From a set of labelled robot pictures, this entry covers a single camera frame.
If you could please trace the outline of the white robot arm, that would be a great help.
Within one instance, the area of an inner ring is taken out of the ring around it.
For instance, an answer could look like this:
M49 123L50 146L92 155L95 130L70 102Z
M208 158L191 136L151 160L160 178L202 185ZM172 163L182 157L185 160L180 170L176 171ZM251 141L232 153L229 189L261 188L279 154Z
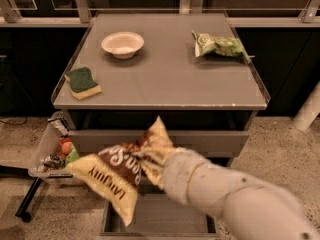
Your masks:
M222 219L238 240L320 240L299 201L284 188L177 149L165 162L169 198Z

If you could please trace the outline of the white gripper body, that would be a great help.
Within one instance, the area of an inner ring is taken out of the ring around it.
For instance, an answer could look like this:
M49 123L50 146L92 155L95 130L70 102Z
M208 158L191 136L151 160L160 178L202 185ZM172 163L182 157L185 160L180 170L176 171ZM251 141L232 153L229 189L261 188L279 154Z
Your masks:
M211 161L196 151L177 148L163 168L162 182L167 196L182 205L190 205L189 183L194 172L204 165L211 165Z

